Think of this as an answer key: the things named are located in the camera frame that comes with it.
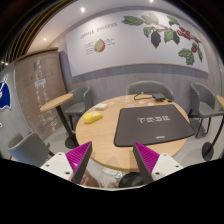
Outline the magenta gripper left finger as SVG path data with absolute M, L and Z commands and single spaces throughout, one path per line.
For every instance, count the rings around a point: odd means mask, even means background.
M 92 142 L 80 145 L 66 154 L 67 160 L 73 170 L 73 180 L 79 184 L 86 170 L 90 155 L 92 153 Z

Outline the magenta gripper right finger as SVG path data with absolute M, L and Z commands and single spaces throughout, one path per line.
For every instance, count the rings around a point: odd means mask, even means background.
M 154 169 L 160 155 L 152 149 L 137 142 L 133 144 L 133 153 L 144 183 L 152 183 L 152 170 Z

